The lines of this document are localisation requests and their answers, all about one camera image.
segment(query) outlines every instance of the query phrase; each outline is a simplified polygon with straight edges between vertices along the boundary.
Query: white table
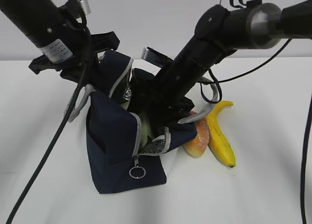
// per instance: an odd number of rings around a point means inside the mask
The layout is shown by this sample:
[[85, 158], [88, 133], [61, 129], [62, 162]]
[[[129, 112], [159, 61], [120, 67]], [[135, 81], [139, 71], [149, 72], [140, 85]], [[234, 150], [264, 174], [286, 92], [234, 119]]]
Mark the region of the white table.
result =
[[[226, 59], [219, 79], [265, 59]], [[29, 61], [1, 61], [0, 223], [37, 167], [58, 127], [75, 83], [55, 71], [34, 75]], [[134, 67], [157, 71], [145, 61]], [[312, 91], [312, 58], [278, 58], [259, 71], [222, 84], [234, 106], [219, 122], [236, 154], [228, 169], [209, 149], [194, 159], [181, 148], [165, 185], [114, 195], [97, 193], [88, 164], [84, 119], [68, 124], [22, 203], [15, 224], [299, 224], [302, 141]], [[205, 92], [209, 96], [210, 88]], [[200, 110], [195, 86], [188, 97]], [[306, 209], [312, 222], [312, 153]]]

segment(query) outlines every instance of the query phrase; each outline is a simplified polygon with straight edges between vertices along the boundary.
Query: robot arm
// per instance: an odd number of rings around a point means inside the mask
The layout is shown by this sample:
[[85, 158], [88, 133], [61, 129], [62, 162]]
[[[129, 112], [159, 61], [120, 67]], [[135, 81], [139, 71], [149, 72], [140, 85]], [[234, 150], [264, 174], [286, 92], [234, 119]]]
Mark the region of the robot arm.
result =
[[[77, 6], [80, 1], [57, 8], [50, 0], [0, 0], [0, 10], [44, 53], [30, 64], [36, 74], [53, 68], [72, 81], [81, 76], [85, 34], [76, 18], [84, 18], [81, 11], [86, 7]], [[238, 49], [268, 49], [282, 38], [312, 38], [312, 0], [284, 10], [262, 0], [234, 11], [215, 5], [200, 18], [193, 37], [174, 60], [154, 52], [155, 59], [163, 61], [162, 68], [147, 89], [140, 80], [133, 81], [128, 110], [146, 112], [156, 126], [178, 120], [181, 111], [193, 107], [184, 96], [211, 66]], [[110, 32], [92, 35], [92, 44], [94, 62], [86, 82], [101, 90], [96, 54], [116, 50], [119, 40]]]
[[210, 8], [198, 21], [195, 34], [178, 56], [170, 61], [152, 49], [143, 58], [162, 69], [148, 94], [134, 96], [129, 109], [146, 111], [156, 125], [179, 119], [186, 93], [210, 69], [238, 49], [268, 49], [283, 38], [312, 38], [312, 0], [281, 10], [262, 0], [247, 2], [247, 7], [228, 11], [221, 5]]

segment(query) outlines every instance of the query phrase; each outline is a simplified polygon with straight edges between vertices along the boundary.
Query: gray bag strap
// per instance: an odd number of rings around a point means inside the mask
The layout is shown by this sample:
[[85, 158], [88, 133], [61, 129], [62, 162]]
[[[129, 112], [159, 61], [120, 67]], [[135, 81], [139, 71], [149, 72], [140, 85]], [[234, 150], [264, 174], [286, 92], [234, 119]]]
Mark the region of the gray bag strap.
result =
[[[70, 117], [68, 119], [68, 122], [72, 122], [76, 117], [78, 117], [80, 111], [84, 108], [84, 106], [86, 105], [87, 101], [88, 101], [88, 98], [90, 96], [90, 94], [92, 92], [95, 92], [96, 90], [94, 89], [94, 87], [91, 85], [91, 84], [87, 84], [85, 87], [84, 87], [84, 95], [80, 101], [80, 104], [78, 105], [78, 107], [74, 108], [72, 113], [70, 114]], [[67, 110], [68, 110], [68, 107], [69, 107], [69, 104], [67, 105], [65, 111], [64, 111], [64, 115], [66, 114]]]
[[[213, 90], [213, 98], [212, 101], [218, 101], [218, 89], [216, 87], [215, 84], [210, 84], [211, 89]], [[186, 123], [191, 123], [191, 122], [196, 122], [200, 119], [203, 119], [204, 117], [206, 117], [214, 108], [215, 104], [214, 103], [207, 103], [204, 108], [195, 115], [190, 115], [186, 118], [182, 118], [180, 119], [177, 123], [179, 124], [186, 124]]]

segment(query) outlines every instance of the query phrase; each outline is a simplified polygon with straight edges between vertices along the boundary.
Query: gray piping trim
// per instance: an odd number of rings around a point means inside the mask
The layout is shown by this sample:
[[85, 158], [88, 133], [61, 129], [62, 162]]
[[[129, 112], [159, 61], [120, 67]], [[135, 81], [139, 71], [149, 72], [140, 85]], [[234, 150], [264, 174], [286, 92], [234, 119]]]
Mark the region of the gray piping trim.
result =
[[121, 80], [123, 79], [123, 77], [129, 72], [129, 70], [130, 70], [131, 67], [132, 67], [132, 64], [133, 64], [133, 59], [130, 58], [130, 61], [129, 61], [129, 63], [128, 63], [126, 69], [123, 71], [123, 73], [121, 74], [121, 76], [116, 80], [116, 82], [114, 83], [114, 85], [113, 85], [111, 91], [109, 92], [109, 98], [112, 97], [112, 95], [113, 95], [113, 93], [114, 93], [116, 87], [117, 87], [118, 84], [120, 83], [120, 81], [121, 81]]
[[138, 149], [140, 146], [140, 142], [141, 142], [141, 119], [140, 117], [135, 114], [135, 113], [131, 113], [135, 118], [136, 118], [136, 122], [137, 122], [137, 131], [136, 131], [136, 144], [135, 147], [133, 149], [133, 153], [132, 153], [132, 157], [135, 157], [138, 153]]

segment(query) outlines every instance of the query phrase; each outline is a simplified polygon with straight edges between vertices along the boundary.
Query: zipper pull ring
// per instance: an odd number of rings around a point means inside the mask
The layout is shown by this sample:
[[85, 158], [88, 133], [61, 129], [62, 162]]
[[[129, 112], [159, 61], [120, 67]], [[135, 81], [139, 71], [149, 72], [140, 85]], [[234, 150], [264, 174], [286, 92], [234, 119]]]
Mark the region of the zipper pull ring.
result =
[[135, 157], [135, 166], [129, 170], [129, 175], [133, 179], [142, 179], [146, 175], [146, 170], [144, 167], [139, 166], [138, 156]]

